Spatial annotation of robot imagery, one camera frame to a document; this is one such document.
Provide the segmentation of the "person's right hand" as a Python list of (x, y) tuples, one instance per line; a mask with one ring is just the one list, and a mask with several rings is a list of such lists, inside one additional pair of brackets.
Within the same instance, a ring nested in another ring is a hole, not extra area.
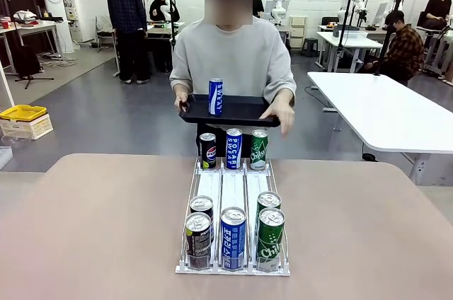
[(186, 92), (177, 92), (174, 105), (178, 110), (186, 112), (188, 109), (188, 94)]

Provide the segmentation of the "person's left hand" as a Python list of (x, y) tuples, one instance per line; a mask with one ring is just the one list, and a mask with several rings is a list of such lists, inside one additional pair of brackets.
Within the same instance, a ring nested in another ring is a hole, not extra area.
[(294, 124), (294, 110), (285, 100), (275, 99), (268, 109), (260, 116), (263, 120), (267, 117), (276, 117), (280, 121), (280, 131), (286, 137)]

